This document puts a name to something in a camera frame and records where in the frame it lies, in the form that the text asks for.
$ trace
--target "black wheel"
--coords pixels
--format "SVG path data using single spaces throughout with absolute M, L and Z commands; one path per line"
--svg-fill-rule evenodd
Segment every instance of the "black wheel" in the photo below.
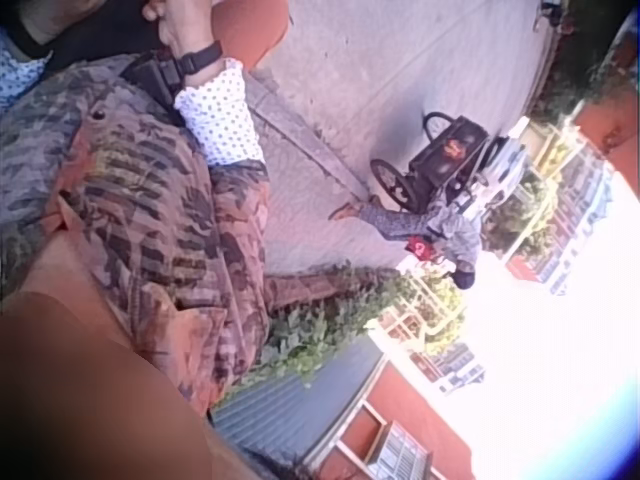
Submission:
M 453 118 L 441 112 L 431 112 L 422 119 L 422 128 L 424 128 L 427 138 L 430 142 L 444 132 L 449 125 L 453 123 Z
M 384 160 L 371 160 L 371 172 L 382 189 L 400 207 L 410 212 L 418 210 L 418 196 L 415 190 L 398 170 Z
M 498 153 L 507 142 L 506 138 L 496 137 L 491 142 L 491 145 L 487 147 L 487 150 L 484 153 L 484 157 L 482 157 L 482 161 L 480 162 L 480 166 L 478 167 L 478 171 L 482 171 L 485 167 L 491 165 L 491 162 L 498 156 Z

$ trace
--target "gray clothing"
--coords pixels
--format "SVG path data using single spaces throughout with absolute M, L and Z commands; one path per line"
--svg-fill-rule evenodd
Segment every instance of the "gray clothing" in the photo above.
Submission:
M 471 222 L 447 206 L 444 196 L 436 198 L 425 214 L 392 212 L 366 205 L 358 218 L 374 226 L 386 240 L 406 241 L 416 235 L 427 238 L 447 260 L 475 265 L 482 241 L 477 222 Z

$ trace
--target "sky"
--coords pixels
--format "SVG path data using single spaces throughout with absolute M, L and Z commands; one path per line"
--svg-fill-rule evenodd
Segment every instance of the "sky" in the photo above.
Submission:
M 486 378 L 446 401 L 479 480 L 611 478 L 638 434 L 640 204 L 618 174 L 612 194 L 563 297 L 479 260 L 464 340 Z

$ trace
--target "window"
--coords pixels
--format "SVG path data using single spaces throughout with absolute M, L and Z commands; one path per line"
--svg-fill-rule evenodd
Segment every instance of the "window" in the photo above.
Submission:
M 387 425 L 369 461 L 377 480 L 425 480 L 431 470 L 428 454 L 397 423 Z

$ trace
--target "red object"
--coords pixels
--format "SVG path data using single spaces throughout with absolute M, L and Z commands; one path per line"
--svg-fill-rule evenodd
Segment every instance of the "red object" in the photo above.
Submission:
M 407 250 L 413 253 L 421 262 L 427 262 L 435 256 L 433 246 L 420 237 L 409 237 Z

